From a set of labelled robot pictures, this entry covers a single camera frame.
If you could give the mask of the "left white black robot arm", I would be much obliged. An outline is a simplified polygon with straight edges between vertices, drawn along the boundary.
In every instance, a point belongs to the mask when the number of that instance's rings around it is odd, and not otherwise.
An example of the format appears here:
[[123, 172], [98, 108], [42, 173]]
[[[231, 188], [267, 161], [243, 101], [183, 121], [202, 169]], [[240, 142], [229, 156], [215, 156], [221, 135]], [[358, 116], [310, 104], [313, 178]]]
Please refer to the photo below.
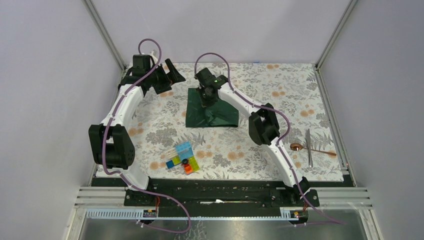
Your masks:
[[144, 206], [154, 202], [155, 192], [148, 187], [149, 176], [133, 166], [136, 150], [128, 124], [147, 91], [153, 88], [160, 95], [170, 91], [173, 84], [186, 80], [169, 58], [164, 65], [155, 66], [157, 62], [151, 54], [135, 54], [133, 65], [118, 85], [118, 96], [111, 110], [101, 123], [88, 129], [94, 162], [107, 175], [119, 175], [131, 190], [137, 191], [135, 197]]

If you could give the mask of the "dark green cloth napkin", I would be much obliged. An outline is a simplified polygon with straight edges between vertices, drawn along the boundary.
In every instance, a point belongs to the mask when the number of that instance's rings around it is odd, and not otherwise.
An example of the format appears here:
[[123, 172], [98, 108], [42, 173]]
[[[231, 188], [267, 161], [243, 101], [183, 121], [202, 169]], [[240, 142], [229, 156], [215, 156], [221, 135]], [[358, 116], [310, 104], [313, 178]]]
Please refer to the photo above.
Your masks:
[[212, 106], [203, 107], [199, 92], [195, 88], [189, 88], [185, 126], [187, 128], [237, 128], [239, 111], [220, 99]]

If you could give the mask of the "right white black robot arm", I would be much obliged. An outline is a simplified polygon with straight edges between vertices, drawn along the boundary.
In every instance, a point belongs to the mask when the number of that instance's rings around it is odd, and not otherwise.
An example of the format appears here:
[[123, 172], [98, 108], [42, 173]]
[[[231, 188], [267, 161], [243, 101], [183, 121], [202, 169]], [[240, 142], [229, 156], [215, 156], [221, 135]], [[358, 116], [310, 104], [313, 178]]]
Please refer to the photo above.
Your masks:
[[248, 118], [248, 134], [251, 140], [261, 146], [270, 156], [278, 169], [284, 185], [289, 188], [287, 201], [293, 206], [301, 205], [311, 190], [309, 181], [295, 168], [295, 164], [286, 151], [277, 114], [281, 112], [267, 104], [254, 102], [231, 84], [224, 75], [215, 76], [208, 68], [203, 68], [194, 75], [199, 82], [200, 99], [207, 107], [218, 100], [227, 102]]

